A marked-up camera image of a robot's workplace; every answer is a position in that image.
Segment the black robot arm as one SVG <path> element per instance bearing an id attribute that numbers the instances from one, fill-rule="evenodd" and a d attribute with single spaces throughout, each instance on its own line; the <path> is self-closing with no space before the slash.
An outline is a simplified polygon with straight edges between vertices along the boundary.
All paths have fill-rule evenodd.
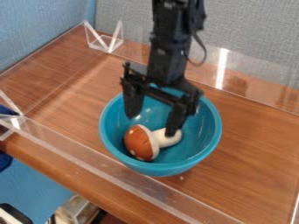
<path id="1" fill-rule="evenodd" d="M 196 113 L 203 91 L 184 78 L 191 43 L 200 42 L 203 29 L 203 0 L 152 0 L 154 30 L 146 66 L 124 64 L 120 78 L 126 116 L 139 115 L 147 96 L 172 106 L 164 134 L 171 137 L 183 127 L 186 118 Z"/>

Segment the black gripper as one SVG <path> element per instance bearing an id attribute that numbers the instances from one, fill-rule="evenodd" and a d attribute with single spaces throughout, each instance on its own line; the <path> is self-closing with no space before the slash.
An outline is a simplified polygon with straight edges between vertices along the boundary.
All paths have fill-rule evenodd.
<path id="1" fill-rule="evenodd" d="M 204 47 L 196 32 L 182 40 L 152 37 L 148 65 L 128 61 L 120 78 L 128 118 L 140 114 L 146 96 L 172 106 L 166 123 L 167 137 L 172 137 L 182 128 L 186 117 L 195 114 L 198 100 L 203 95 L 184 78 L 187 62 L 195 66 L 204 63 L 194 62 L 190 58 L 192 39 Z"/>

